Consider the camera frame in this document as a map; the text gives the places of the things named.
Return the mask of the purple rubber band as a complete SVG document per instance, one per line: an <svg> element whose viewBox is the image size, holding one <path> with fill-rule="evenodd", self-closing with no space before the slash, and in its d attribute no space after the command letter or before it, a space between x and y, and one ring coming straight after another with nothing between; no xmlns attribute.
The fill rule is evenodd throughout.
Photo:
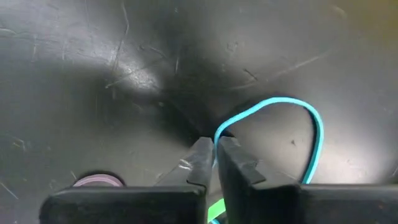
<svg viewBox="0 0 398 224"><path fill-rule="evenodd" d="M87 175L79 180L77 180L73 186L81 187L90 184L108 184L113 187L122 187L124 184L115 176L108 174L93 174Z"/></svg>

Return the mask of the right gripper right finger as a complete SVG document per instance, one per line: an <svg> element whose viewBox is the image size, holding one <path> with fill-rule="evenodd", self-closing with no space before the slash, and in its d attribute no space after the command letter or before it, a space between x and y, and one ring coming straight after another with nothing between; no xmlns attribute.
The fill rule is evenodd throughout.
<svg viewBox="0 0 398 224"><path fill-rule="evenodd" d="M229 224L398 224L398 185L301 184L231 137L217 160Z"/></svg>

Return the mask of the teal rubber band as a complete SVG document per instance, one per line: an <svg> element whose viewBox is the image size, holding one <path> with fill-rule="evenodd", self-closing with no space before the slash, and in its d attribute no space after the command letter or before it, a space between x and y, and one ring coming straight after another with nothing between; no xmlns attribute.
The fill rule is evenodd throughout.
<svg viewBox="0 0 398 224"><path fill-rule="evenodd" d="M314 140L314 146L313 146L313 151L312 155L310 156L310 160L307 166L307 170L304 173L302 183L303 184L309 184L313 176L315 175L315 172L318 167L318 163L320 160L320 156L322 153L322 147L323 147L323 142L325 139L325 130L324 130L324 124L322 117L320 113L309 103L302 101L297 98L292 98L292 97L272 97L268 98L266 100L262 100L259 103L255 104L254 106L238 113L237 115L232 116L231 118L228 118L226 121L220 124L220 126L217 128L215 134L214 134L214 153L215 153L215 161L213 163L213 167L215 164L218 162L218 156L217 156L217 150L218 150L218 142L220 140L222 132L231 126L234 123L237 123L238 121L241 121L242 119L256 113L257 111L261 110L262 108L273 105L276 103L289 103L293 105L299 105L303 108L305 108L312 116L314 122L315 122L315 140Z"/></svg>

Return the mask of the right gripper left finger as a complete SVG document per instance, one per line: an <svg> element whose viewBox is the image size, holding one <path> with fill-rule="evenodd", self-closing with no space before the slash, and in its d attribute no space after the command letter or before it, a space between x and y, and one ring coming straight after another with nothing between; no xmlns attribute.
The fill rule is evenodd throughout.
<svg viewBox="0 0 398 224"><path fill-rule="evenodd" d="M201 137L152 187L69 187L41 206L40 224L207 224L214 144Z"/></svg>

